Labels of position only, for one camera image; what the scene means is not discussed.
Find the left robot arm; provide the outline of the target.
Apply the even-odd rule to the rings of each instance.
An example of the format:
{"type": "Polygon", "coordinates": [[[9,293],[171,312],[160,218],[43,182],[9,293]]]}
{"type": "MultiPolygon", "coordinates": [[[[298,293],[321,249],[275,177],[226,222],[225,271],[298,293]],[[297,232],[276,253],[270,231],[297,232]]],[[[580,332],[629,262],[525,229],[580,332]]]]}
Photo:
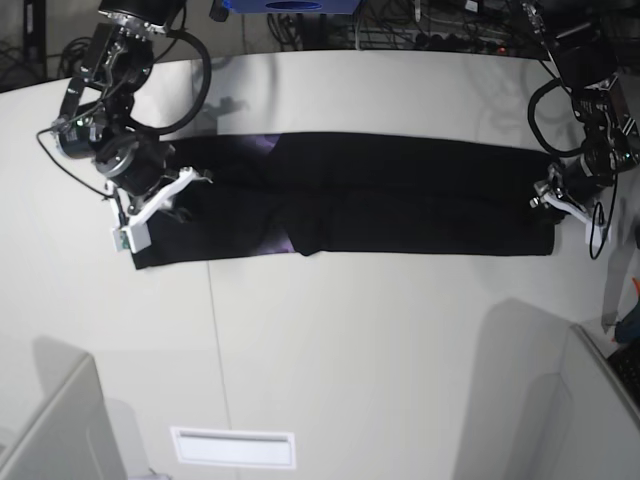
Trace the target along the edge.
{"type": "Polygon", "coordinates": [[[614,43],[604,17],[639,7],[636,1],[522,1],[537,40],[557,70],[530,98],[529,127],[543,150],[555,158],[545,179],[534,186],[533,208],[553,208],[588,226],[606,221],[595,198],[619,174],[639,165],[639,127],[620,80],[614,43]],[[555,89],[568,94],[584,139],[569,150],[552,146],[536,120],[539,102],[555,89]]]}

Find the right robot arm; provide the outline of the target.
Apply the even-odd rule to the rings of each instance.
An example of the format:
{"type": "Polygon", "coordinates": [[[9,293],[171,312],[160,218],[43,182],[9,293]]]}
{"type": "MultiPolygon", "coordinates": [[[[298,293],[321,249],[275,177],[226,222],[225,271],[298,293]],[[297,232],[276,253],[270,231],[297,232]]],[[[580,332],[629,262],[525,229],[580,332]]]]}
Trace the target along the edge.
{"type": "Polygon", "coordinates": [[[107,182],[100,196],[112,202],[118,224],[125,226],[161,188],[176,185],[175,150],[163,138],[186,127],[202,109],[211,84],[211,58],[197,37],[173,25],[187,12],[183,1],[103,1],[99,12],[106,20],[97,25],[58,118],[47,131],[64,157],[92,161],[107,182]],[[164,127],[145,125],[132,116],[134,95],[158,61],[156,35],[189,44],[203,66],[193,105],[164,127]]]}

